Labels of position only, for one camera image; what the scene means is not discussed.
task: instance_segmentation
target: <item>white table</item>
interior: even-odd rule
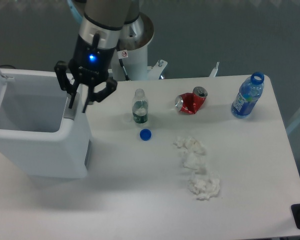
[[[0,154],[0,240],[234,240],[300,235],[290,206],[300,178],[268,77],[247,119],[230,107],[247,76],[120,82],[89,106],[95,137],[84,179],[29,177]],[[208,91],[195,115],[175,97]],[[150,141],[128,121],[134,92],[149,99]],[[192,136],[207,148],[221,190],[209,201],[187,190],[190,173],[173,146]]]

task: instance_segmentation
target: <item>red can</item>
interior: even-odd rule
[[[196,86],[192,93],[181,94],[175,99],[175,107],[178,111],[187,114],[195,114],[208,96],[207,90],[202,86]]]

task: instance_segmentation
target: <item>small plastic bottle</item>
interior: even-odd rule
[[[241,85],[239,93],[231,106],[232,114],[244,119],[251,113],[264,89],[265,76],[261,72],[255,72]]]
[[[148,99],[145,91],[141,88],[137,89],[132,100],[133,120],[137,124],[143,124],[148,121]]]

